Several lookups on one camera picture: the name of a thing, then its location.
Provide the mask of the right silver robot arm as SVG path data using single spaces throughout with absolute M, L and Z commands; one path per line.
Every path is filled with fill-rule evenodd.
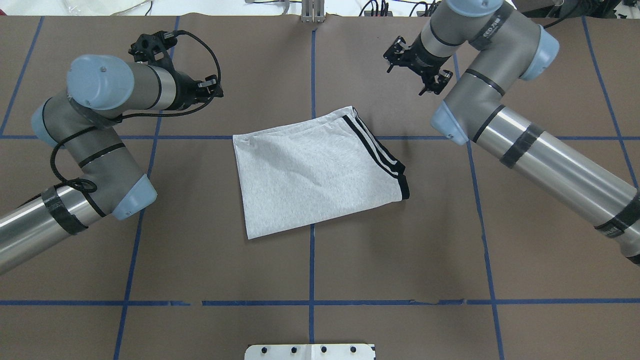
M 442 0 L 414 41 L 394 39 L 383 57 L 407 68 L 439 95 L 455 76 L 444 64 L 468 44 L 477 56 L 441 101 L 430 125 L 464 145 L 473 142 L 528 178 L 614 240 L 639 264 L 639 189 L 505 105 L 518 81 L 540 76 L 559 41 L 505 0 Z

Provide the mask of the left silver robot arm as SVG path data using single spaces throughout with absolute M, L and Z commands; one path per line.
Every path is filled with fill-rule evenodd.
M 112 215 L 126 219 L 157 198 L 114 127 L 130 117 L 179 117 L 222 97 L 221 72 L 193 80 L 169 55 L 155 63 L 128 63 L 114 55 L 80 55 L 66 89 L 31 118 L 38 139 L 52 146 L 58 184 L 1 219 L 1 273 L 6 274 L 62 240 Z

